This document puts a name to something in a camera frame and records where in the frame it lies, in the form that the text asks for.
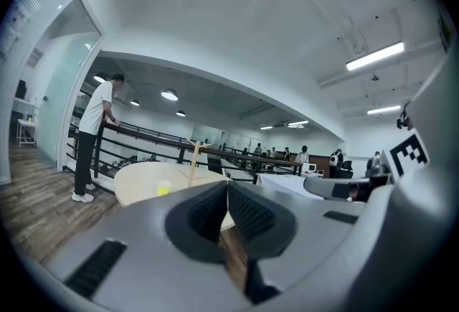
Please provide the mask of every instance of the white sneaker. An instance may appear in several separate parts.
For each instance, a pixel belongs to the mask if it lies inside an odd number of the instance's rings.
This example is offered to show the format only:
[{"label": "white sneaker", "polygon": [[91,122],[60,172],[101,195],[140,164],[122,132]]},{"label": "white sneaker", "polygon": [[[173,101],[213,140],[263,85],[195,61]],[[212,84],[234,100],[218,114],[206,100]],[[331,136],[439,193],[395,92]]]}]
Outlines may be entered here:
[{"label": "white sneaker", "polygon": [[84,194],[83,196],[80,196],[79,194],[73,192],[72,200],[76,202],[93,202],[94,196],[92,194]]}]

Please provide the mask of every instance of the round ceiling light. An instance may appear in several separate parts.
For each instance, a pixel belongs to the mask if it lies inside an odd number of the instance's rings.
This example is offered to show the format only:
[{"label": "round ceiling light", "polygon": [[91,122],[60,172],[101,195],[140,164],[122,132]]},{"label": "round ceiling light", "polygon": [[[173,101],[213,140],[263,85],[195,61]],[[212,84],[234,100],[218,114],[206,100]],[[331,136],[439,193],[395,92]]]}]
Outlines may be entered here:
[{"label": "round ceiling light", "polygon": [[177,91],[175,91],[174,89],[165,89],[165,91],[163,91],[161,93],[162,96],[164,96],[166,99],[169,99],[169,100],[178,100],[179,99],[179,95],[177,94]]},{"label": "round ceiling light", "polygon": [[103,73],[98,72],[97,74],[94,75],[94,80],[97,82],[105,82],[107,81],[105,79],[105,75]]}]

